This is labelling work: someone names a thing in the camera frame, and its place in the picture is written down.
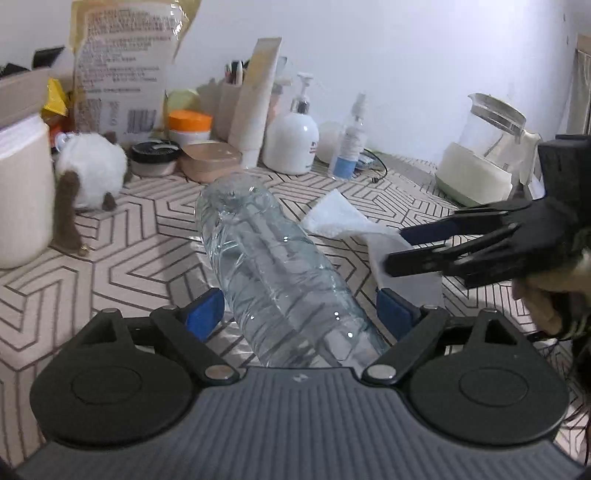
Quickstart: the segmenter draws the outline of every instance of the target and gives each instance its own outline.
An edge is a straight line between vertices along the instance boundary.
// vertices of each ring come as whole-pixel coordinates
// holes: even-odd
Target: small label
[[[298,383],[302,383],[302,382],[305,382],[306,380],[308,380],[310,377],[308,377],[308,375],[306,375],[306,374],[299,374],[299,375],[294,375],[292,378],[294,379],[294,381],[296,381]]]
[[[339,157],[357,162],[365,146],[365,134],[354,127],[349,127],[341,140]]]

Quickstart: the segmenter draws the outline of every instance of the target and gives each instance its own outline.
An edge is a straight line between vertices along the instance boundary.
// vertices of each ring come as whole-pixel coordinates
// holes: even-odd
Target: orange lid
[[[173,110],[168,114],[168,128],[177,132],[208,132],[212,117],[192,110]]]

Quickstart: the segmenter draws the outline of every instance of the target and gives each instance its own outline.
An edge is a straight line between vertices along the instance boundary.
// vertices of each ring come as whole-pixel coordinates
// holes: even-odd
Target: pump dispenser
[[[265,137],[263,163],[270,169],[290,175],[308,173],[318,147],[318,126],[308,115],[310,99],[306,90],[314,76],[298,73],[301,93],[291,102],[291,109],[276,117]]]

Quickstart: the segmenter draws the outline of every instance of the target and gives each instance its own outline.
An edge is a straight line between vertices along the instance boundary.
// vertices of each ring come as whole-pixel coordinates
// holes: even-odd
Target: pen holder
[[[222,83],[222,94],[214,119],[215,133],[220,140],[228,141],[241,88],[242,86],[231,83]]]

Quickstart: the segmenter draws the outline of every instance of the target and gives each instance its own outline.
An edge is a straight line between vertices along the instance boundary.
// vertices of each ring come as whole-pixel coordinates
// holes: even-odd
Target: white tube
[[[224,140],[224,142],[227,142],[230,136],[232,120],[234,120],[234,112],[240,98],[241,89],[242,87],[238,85],[222,83],[222,95],[216,115],[213,117],[213,126],[216,136],[220,140]]]
[[[248,64],[228,143],[242,153],[242,167],[256,167],[279,58],[279,38],[259,38]]]

